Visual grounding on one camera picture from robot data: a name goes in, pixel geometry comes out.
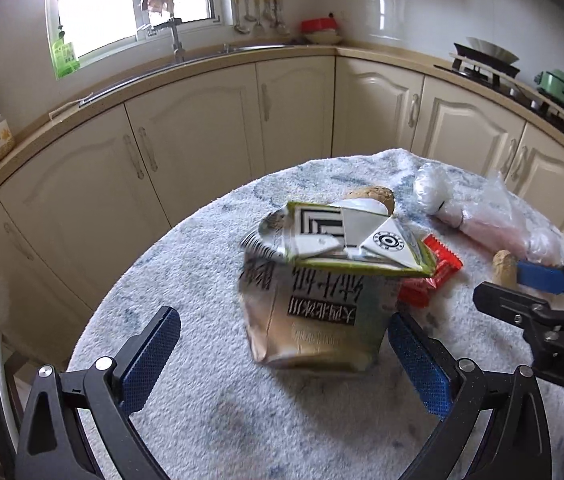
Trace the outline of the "steel wok on stove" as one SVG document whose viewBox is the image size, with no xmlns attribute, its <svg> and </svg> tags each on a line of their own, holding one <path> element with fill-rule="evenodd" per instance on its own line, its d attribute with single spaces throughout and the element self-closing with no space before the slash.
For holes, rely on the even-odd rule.
<svg viewBox="0 0 564 480">
<path fill-rule="evenodd" d="M 492 58 L 496 58 L 503 63 L 514 64 L 518 61 L 518 57 L 515 54 L 492 42 L 475 37 L 468 37 L 466 40 L 468 40 L 468 44 L 472 49 L 487 54 Z"/>
</svg>

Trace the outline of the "brown bread piece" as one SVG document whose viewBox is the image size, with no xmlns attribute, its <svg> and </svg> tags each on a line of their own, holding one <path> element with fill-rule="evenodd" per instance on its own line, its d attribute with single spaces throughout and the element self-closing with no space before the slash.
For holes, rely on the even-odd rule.
<svg viewBox="0 0 564 480">
<path fill-rule="evenodd" d="M 376 200 L 384 206 L 386 214 L 393 214 L 395 211 L 395 195 L 390 188 L 383 188 L 378 185 L 364 186 L 363 188 L 356 188 L 348 192 L 346 197 L 348 200 L 353 200 L 354 198 Z"/>
</svg>

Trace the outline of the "crushed beverage carton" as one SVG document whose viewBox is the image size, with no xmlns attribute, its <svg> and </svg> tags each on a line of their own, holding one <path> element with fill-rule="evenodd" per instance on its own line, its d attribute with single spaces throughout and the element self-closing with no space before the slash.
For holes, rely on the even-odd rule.
<svg viewBox="0 0 564 480">
<path fill-rule="evenodd" d="M 437 266 L 431 248 L 368 198 L 289 202 L 241 246 L 250 352 L 272 368 L 368 370 L 402 282 L 430 278 Z"/>
</svg>

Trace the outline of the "peanut shell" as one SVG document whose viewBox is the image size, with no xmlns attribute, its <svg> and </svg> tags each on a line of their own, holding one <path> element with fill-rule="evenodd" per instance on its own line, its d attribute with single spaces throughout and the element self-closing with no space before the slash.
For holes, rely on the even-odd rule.
<svg viewBox="0 0 564 480">
<path fill-rule="evenodd" d="M 507 250 L 499 250 L 492 258 L 492 282 L 517 290 L 517 258 Z"/>
</svg>

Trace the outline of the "pink clear plastic bag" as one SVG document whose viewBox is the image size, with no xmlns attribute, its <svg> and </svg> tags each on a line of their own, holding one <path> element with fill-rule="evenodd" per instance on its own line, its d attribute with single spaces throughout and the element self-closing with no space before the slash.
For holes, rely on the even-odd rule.
<svg viewBox="0 0 564 480">
<path fill-rule="evenodd" d="M 463 232 L 491 252 L 506 250 L 520 260 L 558 266 L 563 261 L 559 237 L 548 228 L 531 228 L 514 205 L 498 174 L 474 198 L 457 194 L 449 171 L 428 162 L 413 182 L 416 201 L 424 211 Z"/>
</svg>

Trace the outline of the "green dish soap bottle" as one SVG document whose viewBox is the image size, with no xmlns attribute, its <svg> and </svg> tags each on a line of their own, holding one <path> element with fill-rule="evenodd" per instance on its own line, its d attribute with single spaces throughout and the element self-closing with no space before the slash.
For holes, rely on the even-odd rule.
<svg viewBox="0 0 564 480">
<path fill-rule="evenodd" d="M 58 79 L 75 73 L 80 69 L 80 62 L 75 54 L 73 44 L 65 41 L 65 32 L 58 32 L 58 40 L 52 44 L 52 61 Z"/>
</svg>

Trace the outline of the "cream lower cabinets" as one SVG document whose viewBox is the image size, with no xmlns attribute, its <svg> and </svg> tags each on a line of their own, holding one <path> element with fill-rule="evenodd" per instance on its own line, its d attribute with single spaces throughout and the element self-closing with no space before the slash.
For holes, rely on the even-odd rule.
<svg viewBox="0 0 564 480">
<path fill-rule="evenodd" d="M 232 55 L 126 84 L 0 162 L 0 326 L 65 361 L 128 266 L 201 206 L 311 159 L 388 148 L 500 171 L 564 233 L 564 136 L 495 91 L 368 51 Z"/>
</svg>

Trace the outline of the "steel kitchen sink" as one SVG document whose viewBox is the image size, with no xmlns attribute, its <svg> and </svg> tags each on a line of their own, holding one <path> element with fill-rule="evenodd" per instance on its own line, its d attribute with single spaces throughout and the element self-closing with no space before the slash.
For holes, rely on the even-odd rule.
<svg viewBox="0 0 564 480">
<path fill-rule="evenodd" d="M 218 51 L 206 54 L 194 54 L 190 55 L 188 58 L 185 58 L 183 61 L 180 62 L 170 62 L 164 66 L 160 66 L 155 70 L 149 70 L 148 72 L 128 78 L 117 84 L 113 84 L 103 90 L 98 92 L 91 92 L 88 96 L 81 98 L 77 101 L 78 107 L 84 107 L 86 105 L 91 104 L 92 102 L 104 98 L 104 96 L 108 96 L 111 93 L 114 93 L 122 88 L 130 86 L 130 84 L 135 84 L 143 79 L 148 77 L 152 77 L 155 75 L 159 75 L 162 73 L 169 72 L 170 70 L 174 70 L 175 68 L 180 68 L 184 66 L 189 66 L 193 63 L 202 62 L 212 60 L 213 58 L 224 58 L 228 55 L 234 55 L 238 53 L 250 53 L 250 52 L 257 52 L 257 51 L 267 51 L 267 50 L 274 50 L 274 49 L 284 49 L 284 48 L 294 48 L 306 46 L 306 42 L 301 42 L 296 39 L 292 39 L 290 42 L 278 42 L 277 44 L 249 44 L 248 46 L 234 46 L 233 44 L 224 44 L 222 48 Z"/>
</svg>

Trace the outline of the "black gas stove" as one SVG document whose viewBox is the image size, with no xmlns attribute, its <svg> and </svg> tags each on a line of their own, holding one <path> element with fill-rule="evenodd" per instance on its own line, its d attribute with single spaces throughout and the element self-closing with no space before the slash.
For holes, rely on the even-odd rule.
<svg viewBox="0 0 564 480">
<path fill-rule="evenodd" d="M 518 79 L 520 70 L 515 63 L 503 63 L 465 44 L 455 44 L 454 47 L 456 52 L 452 55 L 447 72 L 455 73 L 506 96 L 564 133 L 562 107 L 539 93 L 535 81 L 533 84 L 524 84 Z"/>
</svg>

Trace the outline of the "steel faucet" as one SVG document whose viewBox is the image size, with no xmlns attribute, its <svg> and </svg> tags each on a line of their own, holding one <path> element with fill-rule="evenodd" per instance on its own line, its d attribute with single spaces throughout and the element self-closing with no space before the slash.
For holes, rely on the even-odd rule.
<svg viewBox="0 0 564 480">
<path fill-rule="evenodd" d="M 182 63 L 184 61 L 184 54 L 186 53 L 179 39 L 178 27 L 181 24 L 181 18 L 175 18 L 174 16 L 171 16 L 170 18 L 168 18 L 168 20 L 163 21 L 160 24 L 151 25 L 148 28 L 152 35 L 155 35 L 162 30 L 168 30 L 168 32 L 170 32 L 172 50 L 174 51 L 174 59 L 176 63 Z"/>
</svg>

